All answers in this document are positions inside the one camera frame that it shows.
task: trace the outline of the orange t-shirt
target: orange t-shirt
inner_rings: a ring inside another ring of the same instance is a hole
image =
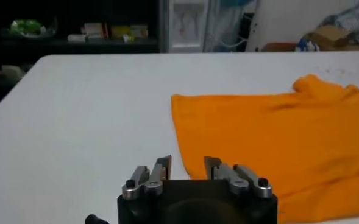
[[[185,168],[205,178],[204,156],[266,177],[281,222],[359,215],[359,89],[307,75],[295,93],[172,96]]]

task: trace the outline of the white table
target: white table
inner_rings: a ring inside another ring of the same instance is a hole
[[[171,154],[188,178],[172,94],[281,93],[308,73],[359,86],[359,52],[44,57],[0,103],[0,224],[116,224],[137,165]]]

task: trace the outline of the screw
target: screw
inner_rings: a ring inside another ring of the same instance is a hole
[[[126,181],[126,188],[134,188],[136,186],[136,181],[133,179],[129,179]]]
[[[260,187],[267,187],[267,186],[269,186],[269,181],[266,178],[261,177],[258,179],[258,185]]]

